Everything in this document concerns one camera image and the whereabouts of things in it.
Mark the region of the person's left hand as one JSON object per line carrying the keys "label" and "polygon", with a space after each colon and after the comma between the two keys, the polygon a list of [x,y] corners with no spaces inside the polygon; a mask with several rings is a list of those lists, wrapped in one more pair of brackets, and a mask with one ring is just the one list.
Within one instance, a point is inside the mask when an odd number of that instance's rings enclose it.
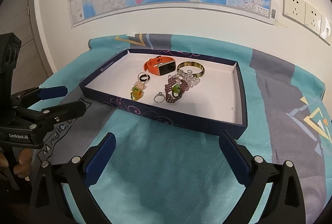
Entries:
{"label": "person's left hand", "polygon": [[[13,168],[13,173],[19,178],[25,179],[30,175],[32,169],[33,150],[32,149],[21,149],[18,154],[18,163]],[[1,171],[9,167],[9,163],[1,150]]]}

